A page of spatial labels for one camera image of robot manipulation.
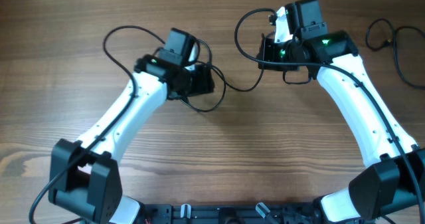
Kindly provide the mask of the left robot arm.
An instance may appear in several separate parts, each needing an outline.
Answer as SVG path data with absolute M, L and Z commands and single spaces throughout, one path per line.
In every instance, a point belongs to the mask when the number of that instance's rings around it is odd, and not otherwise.
M 50 156 L 50 203 L 79 223 L 150 223 L 146 206 L 123 194 L 119 164 L 149 117 L 166 101 L 214 90 L 211 64 L 199 61 L 203 41 L 172 28 L 162 47 L 135 62 L 126 89 L 106 113 L 73 142 L 60 139 Z

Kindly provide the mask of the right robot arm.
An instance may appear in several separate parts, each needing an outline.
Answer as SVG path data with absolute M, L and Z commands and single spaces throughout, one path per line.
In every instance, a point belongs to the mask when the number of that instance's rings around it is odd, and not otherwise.
M 365 169 L 341 191 L 319 200 L 328 223 L 374 220 L 424 202 L 424 150 L 399 125 L 371 83 L 345 31 L 329 32 L 318 0 L 272 11 L 272 38 L 263 38 L 260 68 L 304 66 L 332 97 L 359 146 Z

